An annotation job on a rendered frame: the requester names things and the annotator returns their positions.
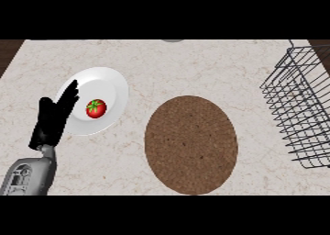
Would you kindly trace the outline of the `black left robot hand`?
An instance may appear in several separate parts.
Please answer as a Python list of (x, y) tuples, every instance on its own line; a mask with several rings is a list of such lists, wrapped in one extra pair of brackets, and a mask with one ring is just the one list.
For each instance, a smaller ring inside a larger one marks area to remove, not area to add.
[(78, 81), (72, 81), (66, 87), (59, 101), (48, 97), (40, 99), (38, 122), (32, 131), (28, 147), (38, 150), (40, 146), (57, 146), (65, 130), (66, 120), (72, 114), (73, 105), (78, 101)]

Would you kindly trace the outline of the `brown oval placemat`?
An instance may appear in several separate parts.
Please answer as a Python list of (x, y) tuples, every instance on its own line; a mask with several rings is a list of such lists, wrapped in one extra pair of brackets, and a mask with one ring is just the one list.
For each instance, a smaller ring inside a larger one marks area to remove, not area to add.
[(239, 155), (228, 116), (206, 99), (183, 95), (156, 109), (144, 131), (144, 154), (157, 180), (180, 194), (221, 187)]

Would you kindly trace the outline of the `red tomato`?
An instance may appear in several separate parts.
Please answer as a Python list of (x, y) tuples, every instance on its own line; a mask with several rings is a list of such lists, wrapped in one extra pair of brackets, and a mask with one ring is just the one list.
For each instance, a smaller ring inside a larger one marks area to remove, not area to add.
[(107, 105), (101, 99), (93, 99), (87, 104), (87, 115), (90, 118), (100, 118), (107, 112)]

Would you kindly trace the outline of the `white round plate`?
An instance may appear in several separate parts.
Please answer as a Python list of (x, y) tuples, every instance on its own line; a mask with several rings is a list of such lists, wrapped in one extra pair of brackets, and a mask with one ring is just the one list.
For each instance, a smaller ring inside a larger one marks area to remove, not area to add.
[[(128, 84), (122, 74), (107, 67), (93, 67), (78, 72), (65, 82), (57, 90), (56, 102), (72, 81), (78, 82), (79, 99), (69, 115), (65, 132), (87, 136), (104, 130), (119, 119), (128, 101)], [(93, 100), (101, 100), (107, 105), (103, 116), (93, 118), (88, 116), (87, 108)]]

